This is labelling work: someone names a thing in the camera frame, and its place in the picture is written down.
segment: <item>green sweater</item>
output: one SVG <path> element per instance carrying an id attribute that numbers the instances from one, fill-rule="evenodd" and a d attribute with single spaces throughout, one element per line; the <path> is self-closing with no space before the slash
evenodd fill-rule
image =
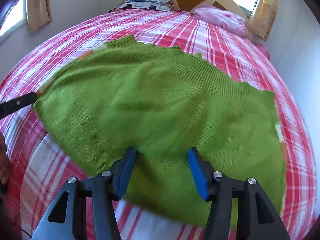
<path id="1" fill-rule="evenodd" d="M 89 175 L 140 154 L 125 199 L 159 215 L 206 225 L 187 150 L 196 147 L 233 179 L 254 177 L 278 212 L 285 162 L 276 134 L 274 94 L 236 82 L 177 47 L 132 35 L 59 70 L 34 104 L 54 140 Z M 236 201 L 231 225 L 236 226 Z"/>

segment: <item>silver bolt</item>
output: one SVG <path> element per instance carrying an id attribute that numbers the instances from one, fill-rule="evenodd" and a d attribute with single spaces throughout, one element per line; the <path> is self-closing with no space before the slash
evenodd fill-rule
<path id="1" fill-rule="evenodd" d="M 68 179 L 68 183 L 75 183 L 76 182 L 76 177 L 70 177 L 69 179 Z"/>
<path id="2" fill-rule="evenodd" d="M 254 179 L 254 178 L 249 178 L 248 182 L 249 182 L 249 184 L 252 184 L 252 185 L 257 183 L 256 179 Z"/>
<path id="3" fill-rule="evenodd" d="M 216 178 L 221 178 L 223 174 L 222 174 L 221 171 L 215 171 L 215 172 L 213 173 L 213 175 L 214 175 Z"/>
<path id="4" fill-rule="evenodd" d="M 111 175 L 111 171 L 103 171 L 102 176 L 103 177 L 109 177 Z"/>

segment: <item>red and white plaid sheet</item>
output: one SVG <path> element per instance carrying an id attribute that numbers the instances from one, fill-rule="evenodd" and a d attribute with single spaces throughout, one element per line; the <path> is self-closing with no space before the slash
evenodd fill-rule
<path id="1" fill-rule="evenodd" d="M 302 239 L 315 222 L 316 176 L 310 140 L 290 92 L 271 63 L 250 42 L 193 18 L 186 12 L 123 10 L 97 16 L 47 40 L 23 58 L 0 84 L 0 101 L 36 91 L 52 74 L 103 41 L 133 34 L 157 46 L 179 45 L 236 81 L 276 94 L 287 150 L 286 192 L 281 212 L 291 239 Z M 11 160 L 7 204 L 11 218 L 30 234 L 63 183 L 86 178 L 47 134 L 31 107 L 1 120 Z M 151 214 L 125 201 L 114 205 L 124 240 L 202 239 L 204 229 Z M 92 214 L 87 213 L 92 239 Z M 230 233 L 233 239 L 235 232 Z"/>

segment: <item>pillow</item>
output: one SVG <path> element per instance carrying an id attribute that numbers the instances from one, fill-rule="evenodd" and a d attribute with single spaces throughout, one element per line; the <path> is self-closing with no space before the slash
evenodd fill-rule
<path id="1" fill-rule="evenodd" d="M 172 0 L 125 0 L 124 2 L 113 11 L 133 8 L 170 12 L 173 7 Z"/>
<path id="2" fill-rule="evenodd" d="M 214 6 L 196 8 L 193 16 L 242 38 L 246 38 L 248 35 L 244 19 L 234 13 L 220 10 Z"/>
<path id="3" fill-rule="evenodd" d="M 268 50 L 266 49 L 266 47 L 263 46 L 263 45 L 260 44 L 260 43 L 257 43 L 257 44 L 255 44 L 255 45 L 256 45 L 256 47 L 258 48 L 258 50 L 260 50 L 260 52 L 261 52 L 263 55 L 265 55 L 268 60 L 270 60 L 270 54 L 269 54 Z"/>

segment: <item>blue gripper pad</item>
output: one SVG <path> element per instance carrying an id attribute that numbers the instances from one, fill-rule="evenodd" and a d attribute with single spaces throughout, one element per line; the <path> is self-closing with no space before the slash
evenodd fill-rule
<path id="1" fill-rule="evenodd" d="M 116 195 L 121 199 L 127 191 L 134 164 L 136 162 L 136 150 L 133 147 L 128 147 L 124 157 L 120 161 L 120 167 L 118 168 L 121 169 L 122 172 L 117 180 Z"/>
<path id="2" fill-rule="evenodd" d="M 203 198 L 204 201 L 207 201 L 209 198 L 209 193 L 207 189 L 207 181 L 203 174 L 203 171 L 198 163 L 198 160 L 195 156 L 194 150 L 191 148 L 188 150 L 188 163 L 195 181 L 199 195 Z"/>

